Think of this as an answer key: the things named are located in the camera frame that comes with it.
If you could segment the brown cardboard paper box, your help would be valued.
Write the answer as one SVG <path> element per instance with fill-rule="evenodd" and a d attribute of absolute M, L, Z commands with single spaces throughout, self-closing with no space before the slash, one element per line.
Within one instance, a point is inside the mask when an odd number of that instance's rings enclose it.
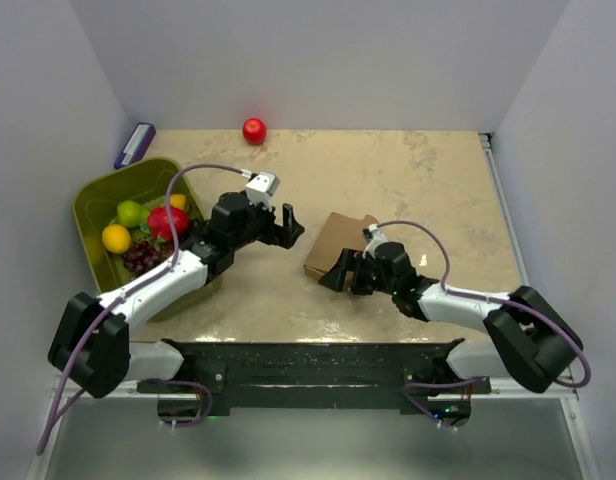
<path fill-rule="evenodd" d="M 362 231 L 377 223 L 378 220 L 372 215 L 353 218 L 337 212 L 330 213 L 304 260 L 304 274 L 319 281 L 337 264 L 344 249 L 363 251 L 367 242 Z"/>

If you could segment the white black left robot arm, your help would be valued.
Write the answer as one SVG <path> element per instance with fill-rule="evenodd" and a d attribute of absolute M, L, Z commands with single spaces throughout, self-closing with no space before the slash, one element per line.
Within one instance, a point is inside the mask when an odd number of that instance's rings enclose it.
<path fill-rule="evenodd" d="M 304 233 L 291 205 L 274 207 L 244 192 L 220 196 L 208 220 L 193 229 L 179 250 L 132 282 L 97 297 L 79 293 L 64 310 L 48 361 L 94 398 L 128 381 L 161 381 L 173 392 L 188 390 L 195 368 L 173 345 L 133 343 L 131 335 L 181 297 L 223 274 L 236 252 L 253 242 L 290 249 Z"/>

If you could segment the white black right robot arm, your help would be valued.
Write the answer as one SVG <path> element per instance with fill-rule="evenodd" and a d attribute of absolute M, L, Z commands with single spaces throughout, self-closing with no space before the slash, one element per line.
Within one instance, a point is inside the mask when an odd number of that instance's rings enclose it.
<path fill-rule="evenodd" d="M 406 317 L 487 334 L 483 343 L 459 342 L 434 367 L 434 382 L 447 393 L 475 377 L 510 377 L 542 393 L 583 352 L 578 335 L 535 289 L 522 285 L 511 293 L 483 293 L 443 287 L 418 273 L 397 242 L 368 251 L 343 250 L 319 283 L 353 295 L 382 292 Z"/>

